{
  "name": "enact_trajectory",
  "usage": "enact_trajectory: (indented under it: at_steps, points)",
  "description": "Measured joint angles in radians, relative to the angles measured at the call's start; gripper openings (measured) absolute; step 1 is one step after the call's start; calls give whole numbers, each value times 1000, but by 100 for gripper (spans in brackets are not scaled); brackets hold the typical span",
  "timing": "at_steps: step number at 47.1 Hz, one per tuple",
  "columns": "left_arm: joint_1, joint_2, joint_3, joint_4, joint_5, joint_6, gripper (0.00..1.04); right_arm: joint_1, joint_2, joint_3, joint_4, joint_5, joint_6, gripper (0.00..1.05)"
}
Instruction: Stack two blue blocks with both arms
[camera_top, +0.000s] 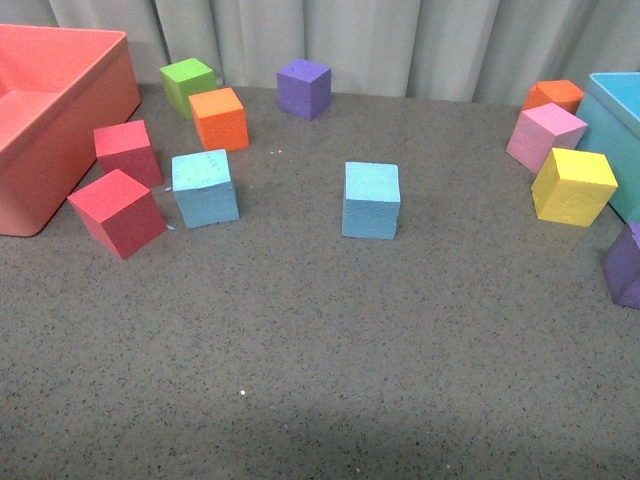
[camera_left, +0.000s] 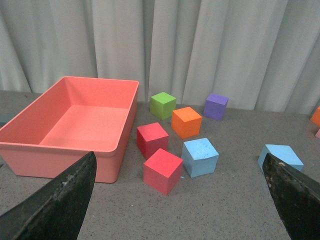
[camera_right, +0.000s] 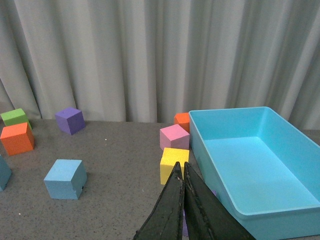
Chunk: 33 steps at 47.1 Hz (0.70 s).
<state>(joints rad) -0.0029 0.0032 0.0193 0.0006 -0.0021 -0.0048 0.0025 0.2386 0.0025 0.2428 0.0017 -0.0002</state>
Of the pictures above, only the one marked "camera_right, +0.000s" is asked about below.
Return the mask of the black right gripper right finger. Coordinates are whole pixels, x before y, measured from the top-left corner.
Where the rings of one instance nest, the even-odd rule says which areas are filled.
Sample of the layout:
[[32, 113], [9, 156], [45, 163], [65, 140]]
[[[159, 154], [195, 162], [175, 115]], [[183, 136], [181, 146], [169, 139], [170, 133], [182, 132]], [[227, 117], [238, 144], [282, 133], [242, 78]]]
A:
[[184, 211], [190, 240], [254, 240], [192, 166], [184, 163]]

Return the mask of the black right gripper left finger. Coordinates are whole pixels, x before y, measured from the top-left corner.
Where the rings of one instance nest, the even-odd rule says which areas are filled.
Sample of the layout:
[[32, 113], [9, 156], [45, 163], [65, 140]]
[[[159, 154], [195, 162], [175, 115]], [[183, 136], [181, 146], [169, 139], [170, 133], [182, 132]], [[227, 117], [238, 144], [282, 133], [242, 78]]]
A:
[[135, 240], [181, 240], [183, 232], [185, 183], [177, 161], [157, 202]]

